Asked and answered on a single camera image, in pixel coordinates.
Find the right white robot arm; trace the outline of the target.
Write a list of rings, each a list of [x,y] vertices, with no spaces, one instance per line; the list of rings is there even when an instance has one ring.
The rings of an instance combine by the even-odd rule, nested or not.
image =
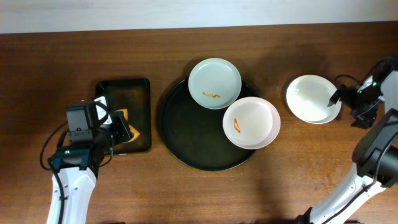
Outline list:
[[[355,86],[341,85],[329,105],[344,103],[353,127],[368,133],[356,145],[348,175],[323,202],[295,223],[344,223],[371,197],[397,183],[397,57],[386,57]]]

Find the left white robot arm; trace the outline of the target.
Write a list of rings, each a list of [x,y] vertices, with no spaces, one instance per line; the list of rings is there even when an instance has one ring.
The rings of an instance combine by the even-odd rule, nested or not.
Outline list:
[[[85,223],[90,198],[106,154],[135,140],[128,111],[111,112],[101,101],[81,101],[67,108],[68,129],[47,159],[52,173],[52,200],[47,223]]]

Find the green and yellow sponge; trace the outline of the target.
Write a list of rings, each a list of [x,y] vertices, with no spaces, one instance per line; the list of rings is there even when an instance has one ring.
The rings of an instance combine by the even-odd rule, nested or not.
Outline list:
[[[117,112],[121,112],[124,120],[127,122],[127,127],[128,127],[127,132],[129,133],[129,137],[128,137],[128,140],[124,141],[124,143],[129,143],[129,142],[135,141],[141,134],[136,128],[134,128],[133,126],[131,126],[128,123],[128,117],[129,117],[128,110],[124,108],[124,109],[117,110]]]

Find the white plate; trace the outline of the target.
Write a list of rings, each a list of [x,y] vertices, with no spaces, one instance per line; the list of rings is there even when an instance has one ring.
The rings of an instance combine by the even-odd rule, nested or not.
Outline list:
[[[332,82],[318,75],[297,77],[286,90],[286,102],[291,112],[304,122],[325,124],[334,120],[341,110],[341,102],[329,106],[336,91]]]

